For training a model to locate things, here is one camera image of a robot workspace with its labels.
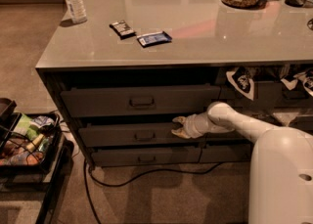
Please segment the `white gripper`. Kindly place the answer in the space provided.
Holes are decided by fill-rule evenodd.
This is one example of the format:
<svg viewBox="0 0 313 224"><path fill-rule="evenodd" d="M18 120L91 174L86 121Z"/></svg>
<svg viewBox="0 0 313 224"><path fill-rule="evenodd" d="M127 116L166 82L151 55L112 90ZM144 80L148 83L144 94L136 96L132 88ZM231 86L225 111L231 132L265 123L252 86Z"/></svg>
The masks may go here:
<svg viewBox="0 0 313 224"><path fill-rule="evenodd" d="M184 124L184 129L172 129L171 133L179 138L199 138L209 130L209 121L205 112L200 114L192 114L188 117L177 116L172 122Z"/></svg>

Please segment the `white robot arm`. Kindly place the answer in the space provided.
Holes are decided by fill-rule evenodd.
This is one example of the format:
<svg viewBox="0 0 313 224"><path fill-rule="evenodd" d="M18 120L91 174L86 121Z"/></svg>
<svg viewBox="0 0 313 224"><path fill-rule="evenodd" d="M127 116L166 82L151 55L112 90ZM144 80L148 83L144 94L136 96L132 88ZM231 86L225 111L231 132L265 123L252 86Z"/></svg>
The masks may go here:
<svg viewBox="0 0 313 224"><path fill-rule="evenodd" d="M276 126L235 111L226 103L214 102L205 112L189 116L177 116L173 122L178 129L171 132L179 138L197 139L207 133L229 133L237 131L253 144L267 131Z"/></svg>

